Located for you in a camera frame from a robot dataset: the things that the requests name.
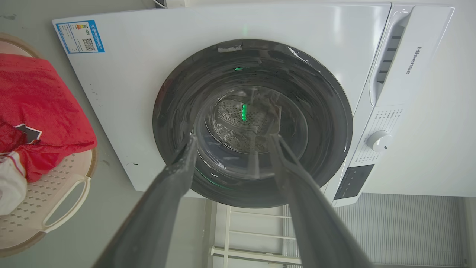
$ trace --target white washing machine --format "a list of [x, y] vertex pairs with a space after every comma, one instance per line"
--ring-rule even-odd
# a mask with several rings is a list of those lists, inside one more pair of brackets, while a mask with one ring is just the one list
[[343, 206], [357, 201], [391, 146], [452, 13], [306, 1], [53, 25], [136, 190], [196, 132], [195, 192], [232, 206], [282, 205], [266, 147], [266, 135], [279, 133], [332, 205]]

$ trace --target washing machine door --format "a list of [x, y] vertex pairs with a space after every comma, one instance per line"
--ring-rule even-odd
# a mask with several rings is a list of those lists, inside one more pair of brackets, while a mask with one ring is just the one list
[[197, 134], [194, 191], [253, 208], [286, 203], [269, 134], [283, 137], [320, 186], [340, 168], [352, 138], [351, 109], [335, 77], [299, 49], [264, 40], [219, 43], [182, 62], [158, 93], [152, 125], [168, 165]]

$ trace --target red cloth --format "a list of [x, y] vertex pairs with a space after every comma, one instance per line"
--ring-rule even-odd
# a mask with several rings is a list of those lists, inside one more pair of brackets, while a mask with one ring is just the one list
[[98, 144], [78, 102], [42, 59], [0, 54], [0, 157], [15, 151], [28, 182]]

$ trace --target sticker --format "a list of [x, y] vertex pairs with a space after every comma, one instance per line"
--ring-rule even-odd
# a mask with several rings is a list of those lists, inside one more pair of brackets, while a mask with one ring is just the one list
[[56, 23], [56, 28], [68, 53], [104, 52], [94, 20]]

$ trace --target basket handle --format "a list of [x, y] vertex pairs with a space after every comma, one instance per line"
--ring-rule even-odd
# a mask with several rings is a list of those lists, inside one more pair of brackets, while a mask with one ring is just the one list
[[[43, 220], [41, 223], [42, 230], [45, 233], [48, 233], [61, 225], [63, 225], [65, 222], [67, 222], [77, 211], [78, 209], [83, 205], [84, 201], [86, 200], [86, 197], [88, 197], [89, 189], [91, 188], [91, 178], [87, 176], [82, 176], [79, 174], [72, 174], [73, 177], [75, 177], [77, 180], [74, 182], [72, 187], [68, 190], [68, 192], [59, 200], [59, 202], [54, 206], [54, 208], [48, 213], [46, 218]], [[81, 195], [79, 196], [78, 200], [76, 203], [73, 205], [72, 208], [69, 209], [69, 211], [63, 215], [61, 218], [59, 218], [57, 221], [50, 225], [46, 225], [46, 221], [53, 215], [53, 213], [58, 209], [58, 207], [63, 203], [63, 201], [66, 199], [66, 197], [73, 191], [74, 188], [80, 183], [84, 183], [83, 191]]]

